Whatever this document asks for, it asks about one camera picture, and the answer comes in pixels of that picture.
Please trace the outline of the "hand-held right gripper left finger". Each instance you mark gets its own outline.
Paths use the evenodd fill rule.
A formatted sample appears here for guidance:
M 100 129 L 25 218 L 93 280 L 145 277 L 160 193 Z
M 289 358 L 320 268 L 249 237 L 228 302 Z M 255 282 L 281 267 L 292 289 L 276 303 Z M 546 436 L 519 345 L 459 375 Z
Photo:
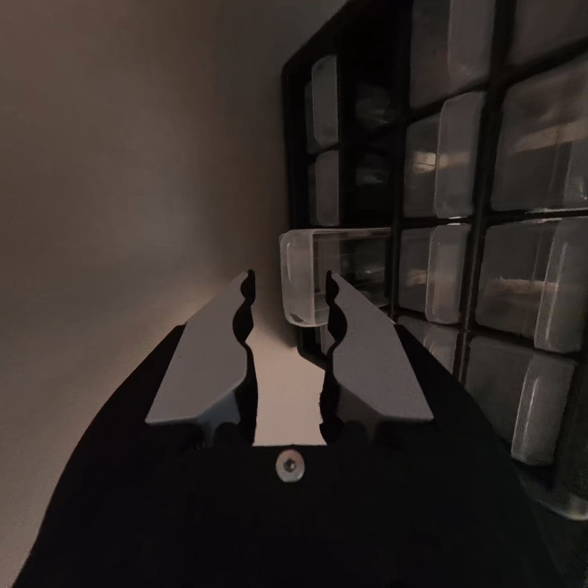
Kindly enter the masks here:
M 192 424 L 211 445 L 218 427 L 231 423 L 253 444 L 259 396 L 247 338 L 255 296 L 255 275 L 247 270 L 186 322 L 147 425 Z

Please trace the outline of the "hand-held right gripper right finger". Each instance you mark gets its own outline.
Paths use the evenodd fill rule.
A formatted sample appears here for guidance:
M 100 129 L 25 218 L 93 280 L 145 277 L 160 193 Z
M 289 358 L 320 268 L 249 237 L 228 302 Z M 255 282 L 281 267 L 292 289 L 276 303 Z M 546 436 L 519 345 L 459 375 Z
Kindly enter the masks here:
M 369 440 L 396 425 L 434 421 L 396 324 L 341 275 L 328 271 L 325 377 L 319 399 L 320 433 L 336 443 L 348 423 Z

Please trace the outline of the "clear plastic drawer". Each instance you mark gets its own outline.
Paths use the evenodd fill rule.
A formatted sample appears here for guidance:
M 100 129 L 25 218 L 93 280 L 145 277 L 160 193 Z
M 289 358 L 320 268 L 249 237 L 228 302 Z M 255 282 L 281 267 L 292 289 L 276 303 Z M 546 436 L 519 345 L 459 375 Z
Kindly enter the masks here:
M 327 324 L 326 276 L 339 274 L 378 308 L 388 305 L 386 264 L 391 229 L 314 228 L 279 239 L 283 310 L 298 327 Z

